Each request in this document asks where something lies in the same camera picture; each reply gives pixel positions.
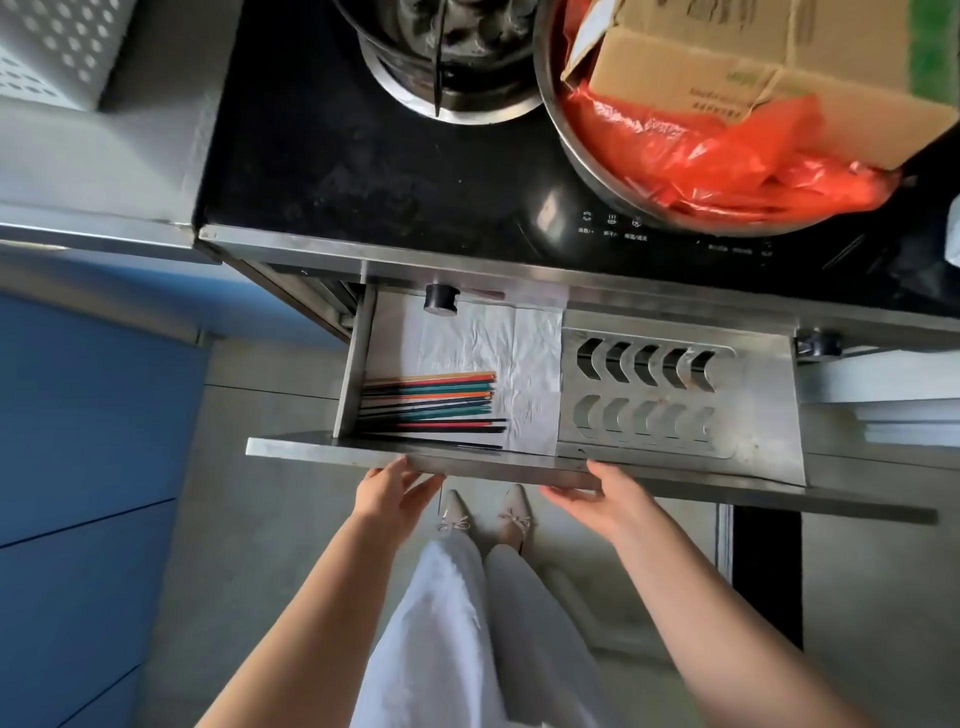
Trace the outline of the person's right hand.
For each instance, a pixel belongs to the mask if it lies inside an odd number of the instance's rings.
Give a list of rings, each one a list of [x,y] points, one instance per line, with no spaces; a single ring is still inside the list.
[[[590,475],[599,483],[592,514],[570,514],[607,540],[619,554],[637,551],[669,526],[653,497],[619,467],[588,459]]]

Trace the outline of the person's left hand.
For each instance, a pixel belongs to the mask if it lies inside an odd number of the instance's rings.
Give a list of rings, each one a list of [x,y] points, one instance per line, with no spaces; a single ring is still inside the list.
[[[397,550],[424,513],[407,512],[407,490],[430,476],[412,469],[405,455],[386,467],[371,469],[357,487],[348,520],[371,530],[375,538]]]

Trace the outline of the stainless steel drawer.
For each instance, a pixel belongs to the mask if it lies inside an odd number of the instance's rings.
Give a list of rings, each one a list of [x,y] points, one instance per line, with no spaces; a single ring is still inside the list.
[[[589,459],[619,467],[653,496],[667,499],[781,509],[866,520],[931,526],[934,509],[884,501],[849,491],[811,486],[805,468],[795,391],[795,361],[788,337],[734,331],[708,325],[630,318],[585,310],[558,310],[521,303],[461,297],[458,303],[482,303],[561,313],[561,330],[648,336],[735,350],[742,361],[735,389],[737,423],[728,431],[737,444],[730,460],[559,443],[553,456],[506,450],[481,451],[422,441],[383,441],[353,432],[379,292],[411,295],[368,285],[357,310],[337,414],[329,431],[251,437],[246,454],[329,465],[380,468],[399,455],[414,470],[455,477],[544,484],[597,491]],[[414,296],[425,297],[425,294]]]

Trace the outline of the person's right forearm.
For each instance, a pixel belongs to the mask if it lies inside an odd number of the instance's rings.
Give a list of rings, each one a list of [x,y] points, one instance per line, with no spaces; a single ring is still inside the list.
[[[613,543],[712,728],[875,728],[658,506]]]

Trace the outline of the beige left shoe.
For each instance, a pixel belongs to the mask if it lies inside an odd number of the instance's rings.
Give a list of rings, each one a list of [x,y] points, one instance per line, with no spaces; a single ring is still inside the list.
[[[458,491],[445,489],[438,504],[438,533],[449,535],[460,533],[473,537],[474,519]]]

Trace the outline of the beige shoe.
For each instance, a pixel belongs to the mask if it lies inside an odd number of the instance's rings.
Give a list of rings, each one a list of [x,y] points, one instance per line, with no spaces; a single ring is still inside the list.
[[[535,527],[534,515],[525,491],[520,483],[514,483],[505,493],[497,514],[495,548],[509,549],[525,558]]]
[[[460,533],[473,537],[474,519],[458,491],[445,489],[438,504],[438,533],[449,535]]]

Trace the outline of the beige right shoe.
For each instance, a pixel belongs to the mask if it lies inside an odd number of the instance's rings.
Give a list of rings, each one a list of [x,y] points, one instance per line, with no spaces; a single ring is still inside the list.
[[[535,527],[534,515],[525,491],[520,483],[514,483],[505,493],[497,514],[495,548],[509,549],[525,558]]]

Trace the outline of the perforated steel cover plate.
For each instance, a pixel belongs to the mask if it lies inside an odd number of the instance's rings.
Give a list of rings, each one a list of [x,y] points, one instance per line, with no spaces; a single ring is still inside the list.
[[[742,371],[728,346],[565,327],[558,443],[731,460]]]

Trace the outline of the blue cabinet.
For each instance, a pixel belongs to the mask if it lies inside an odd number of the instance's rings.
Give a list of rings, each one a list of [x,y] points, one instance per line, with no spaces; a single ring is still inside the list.
[[[210,352],[0,296],[0,728],[124,728]]]

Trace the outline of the large steel basin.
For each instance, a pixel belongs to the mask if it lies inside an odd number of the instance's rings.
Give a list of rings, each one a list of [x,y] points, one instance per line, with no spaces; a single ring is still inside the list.
[[[533,59],[535,78],[547,115],[556,129],[562,151],[578,177],[616,213],[636,217],[644,225],[682,235],[760,238],[795,233],[817,225],[823,218],[799,222],[743,222],[698,219],[683,211],[667,208],[618,180],[584,145],[570,122],[561,94],[572,89],[572,81],[561,81],[561,25],[568,0],[540,0],[534,18]]]

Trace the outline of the black glass cooktop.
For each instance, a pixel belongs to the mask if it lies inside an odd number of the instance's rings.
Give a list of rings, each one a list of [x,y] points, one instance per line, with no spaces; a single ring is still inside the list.
[[[285,243],[321,268],[410,254],[478,272],[553,269],[960,319],[944,258],[960,125],[909,161],[882,208],[771,238],[668,232],[609,208],[539,106],[456,125],[393,98],[330,0],[246,0],[201,193],[211,244]]]

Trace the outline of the steel cooking pot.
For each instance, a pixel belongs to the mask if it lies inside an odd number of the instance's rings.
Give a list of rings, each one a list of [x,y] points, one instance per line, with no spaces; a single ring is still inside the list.
[[[534,69],[541,0],[331,0],[379,86],[438,122],[488,126],[542,103]]]

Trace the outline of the brown cardboard box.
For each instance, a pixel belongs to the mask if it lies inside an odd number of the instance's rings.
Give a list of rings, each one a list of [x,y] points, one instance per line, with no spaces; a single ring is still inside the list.
[[[960,123],[960,107],[914,96],[908,0],[592,0],[570,41],[594,91],[666,112],[743,120],[762,102],[818,97],[817,145],[903,166]]]

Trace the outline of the white perforated plastic basket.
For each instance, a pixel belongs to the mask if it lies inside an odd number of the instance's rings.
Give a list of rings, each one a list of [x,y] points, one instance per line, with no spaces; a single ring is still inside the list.
[[[0,0],[0,98],[93,113],[138,0]]]

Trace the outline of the green packet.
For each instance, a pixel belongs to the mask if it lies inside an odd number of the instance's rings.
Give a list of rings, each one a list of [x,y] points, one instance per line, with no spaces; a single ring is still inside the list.
[[[911,93],[960,108],[960,0],[908,0]]]

